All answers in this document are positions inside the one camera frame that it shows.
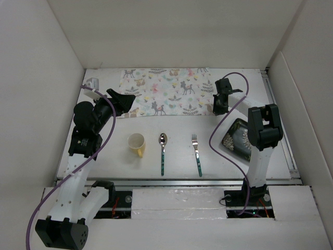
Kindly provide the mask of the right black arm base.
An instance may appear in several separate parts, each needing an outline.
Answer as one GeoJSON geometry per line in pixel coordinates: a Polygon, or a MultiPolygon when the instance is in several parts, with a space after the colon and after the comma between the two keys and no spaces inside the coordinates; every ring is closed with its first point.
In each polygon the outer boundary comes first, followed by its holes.
{"type": "Polygon", "coordinates": [[[219,201],[227,218],[275,218],[267,185],[249,189],[244,180],[241,190],[226,190],[219,201]]]}

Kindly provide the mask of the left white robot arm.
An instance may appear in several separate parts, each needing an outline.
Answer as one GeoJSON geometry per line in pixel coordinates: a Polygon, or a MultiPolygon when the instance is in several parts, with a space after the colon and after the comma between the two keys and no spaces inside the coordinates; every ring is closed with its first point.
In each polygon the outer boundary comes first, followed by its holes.
{"type": "Polygon", "coordinates": [[[59,193],[53,208],[35,225],[36,233],[50,248],[83,249],[88,225],[100,208],[116,201],[114,183],[110,181],[96,181],[87,195],[82,194],[97,155],[107,144],[100,131],[110,118],[129,112],[136,97],[113,89],[107,90],[108,97],[89,87],[84,90],[93,102],[83,101],[74,107],[66,176],[54,187],[59,193]]]}

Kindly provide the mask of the yellow mug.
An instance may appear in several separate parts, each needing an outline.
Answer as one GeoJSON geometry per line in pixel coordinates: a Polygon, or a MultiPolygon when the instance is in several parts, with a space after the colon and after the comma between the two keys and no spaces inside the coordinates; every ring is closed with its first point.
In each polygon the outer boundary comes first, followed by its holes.
{"type": "Polygon", "coordinates": [[[142,134],[131,134],[127,139],[127,144],[133,153],[137,154],[140,158],[143,158],[143,154],[146,148],[146,142],[142,134]]]}

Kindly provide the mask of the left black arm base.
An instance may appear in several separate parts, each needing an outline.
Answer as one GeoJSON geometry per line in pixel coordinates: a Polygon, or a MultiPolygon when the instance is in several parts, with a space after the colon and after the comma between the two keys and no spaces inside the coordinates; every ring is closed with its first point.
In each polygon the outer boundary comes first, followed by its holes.
{"type": "Polygon", "coordinates": [[[133,200],[132,191],[118,190],[113,182],[95,181],[89,188],[84,197],[87,197],[90,190],[95,187],[103,187],[109,191],[108,201],[99,209],[95,219],[130,219],[133,200]]]}

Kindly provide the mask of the floral animal print cloth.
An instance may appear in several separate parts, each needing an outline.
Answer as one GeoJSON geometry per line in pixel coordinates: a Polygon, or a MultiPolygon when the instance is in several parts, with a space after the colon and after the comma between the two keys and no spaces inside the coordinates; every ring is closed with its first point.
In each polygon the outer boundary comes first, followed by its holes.
{"type": "Polygon", "coordinates": [[[214,86],[208,68],[124,69],[118,92],[136,96],[122,118],[213,114],[214,86]]]}

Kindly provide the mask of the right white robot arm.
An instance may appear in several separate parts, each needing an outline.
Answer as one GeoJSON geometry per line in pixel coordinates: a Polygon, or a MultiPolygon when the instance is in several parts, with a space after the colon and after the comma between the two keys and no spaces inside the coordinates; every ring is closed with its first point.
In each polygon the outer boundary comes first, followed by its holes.
{"type": "Polygon", "coordinates": [[[251,158],[240,198],[246,205],[253,205],[266,191],[266,173],[271,154],[283,138],[279,108],[275,104],[253,100],[240,89],[233,89],[228,78],[215,82],[213,113],[223,115],[235,108],[248,118],[248,140],[251,158]]]}

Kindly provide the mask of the black floral square plate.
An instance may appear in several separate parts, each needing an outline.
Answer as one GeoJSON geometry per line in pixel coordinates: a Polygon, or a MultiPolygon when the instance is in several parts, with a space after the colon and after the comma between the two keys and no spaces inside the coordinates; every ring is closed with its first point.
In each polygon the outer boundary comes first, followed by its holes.
{"type": "Polygon", "coordinates": [[[237,118],[224,135],[221,143],[224,147],[226,147],[241,159],[244,159],[248,162],[250,161],[252,145],[248,139],[248,128],[246,121],[237,118]]]}

